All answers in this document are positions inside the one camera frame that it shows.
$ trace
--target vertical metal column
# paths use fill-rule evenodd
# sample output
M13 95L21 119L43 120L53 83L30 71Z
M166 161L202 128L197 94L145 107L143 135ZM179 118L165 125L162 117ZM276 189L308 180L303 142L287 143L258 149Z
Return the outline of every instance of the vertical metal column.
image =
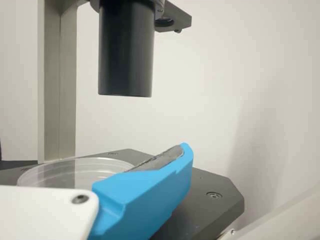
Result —
M86 2L44 0L43 115L41 103L38 108L39 118L42 116L44 119L44 136L39 138L44 142L44 161L75 155L77 8Z
M37 1L37 159L45 160L45 0Z

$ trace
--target white plastic part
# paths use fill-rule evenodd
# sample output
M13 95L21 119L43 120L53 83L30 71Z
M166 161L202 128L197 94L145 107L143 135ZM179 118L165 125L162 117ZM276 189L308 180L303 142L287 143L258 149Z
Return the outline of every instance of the white plastic part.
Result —
M88 190L0 185L0 193L1 240L84 240L99 209ZM72 203L80 195L87 201Z

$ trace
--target petri dish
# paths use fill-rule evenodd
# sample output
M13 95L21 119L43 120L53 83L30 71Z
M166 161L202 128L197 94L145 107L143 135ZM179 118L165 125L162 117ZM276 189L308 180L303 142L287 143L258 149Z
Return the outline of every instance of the petri dish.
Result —
M17 180L18 186L85 189L116 173L133 167L132 164L107 157L82 157L59 160L35 166Z

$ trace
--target white wall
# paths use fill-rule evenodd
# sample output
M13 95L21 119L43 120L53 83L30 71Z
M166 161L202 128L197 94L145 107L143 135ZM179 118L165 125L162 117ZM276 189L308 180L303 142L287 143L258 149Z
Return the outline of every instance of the white wall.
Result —
M0 139L4 160L38 159L38 1L0 1Z
M320 1L173 3L192 27L156 33L152 98L97 94L98 14L79 8L76 155L187 142L243 193L240 228L320 180Z

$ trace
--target black screw head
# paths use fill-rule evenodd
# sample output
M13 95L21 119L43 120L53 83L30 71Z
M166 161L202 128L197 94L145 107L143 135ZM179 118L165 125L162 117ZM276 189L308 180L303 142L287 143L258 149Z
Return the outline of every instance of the black screw head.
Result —
M209 196L212 199L221 199L222 195L218 192L214 192L214 191L209 191L206 193L207 196Z
M78 195L72 199L73 204L83 204L88 201L89 197L87 195Z

